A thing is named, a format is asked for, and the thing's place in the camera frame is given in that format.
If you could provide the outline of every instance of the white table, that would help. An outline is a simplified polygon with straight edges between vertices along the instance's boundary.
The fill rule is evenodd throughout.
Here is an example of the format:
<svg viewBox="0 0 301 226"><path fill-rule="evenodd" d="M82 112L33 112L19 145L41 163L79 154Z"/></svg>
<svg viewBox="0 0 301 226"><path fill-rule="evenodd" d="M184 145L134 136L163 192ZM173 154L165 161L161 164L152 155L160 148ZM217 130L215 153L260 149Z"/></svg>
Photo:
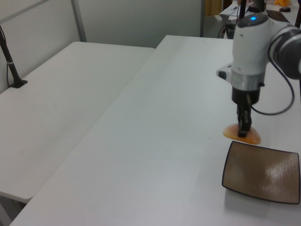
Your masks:
<svg viewBox="0 0 301 226"><path fill-rule="evenodd" d="M232 40L166 36L12 226L300 225L301 205L221 185L231 143L222 131L237 116L231 86L215 71L231 49ZM256 107L289 100L269 66ZM286 114L252 116L262 146L301 153L299 95Z"/></svg>
<svg viewBox="0 0 301 226"><path fill-rule="evenodd" d="M0 195L28 202L152 52L75 42L3 92Z"/></svg>

